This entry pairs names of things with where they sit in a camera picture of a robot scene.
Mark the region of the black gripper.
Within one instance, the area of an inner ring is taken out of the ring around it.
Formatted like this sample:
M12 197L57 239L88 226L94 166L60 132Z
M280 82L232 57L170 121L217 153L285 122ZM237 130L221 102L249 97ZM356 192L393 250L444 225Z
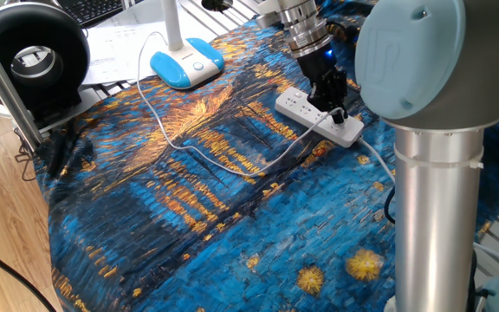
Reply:
M333 48L323 47L308 55L298 57L296 60L302 74L308 78L312 86L311 93L308 95L308 102L316 108L324 108L325 101L322 92L315 83L331 70L341 74L340 81L327 82L327 104L329 111L335 108L341 108L345 111L344 101L347 96L347 76L344 69L338 70L336 68L337 59Z

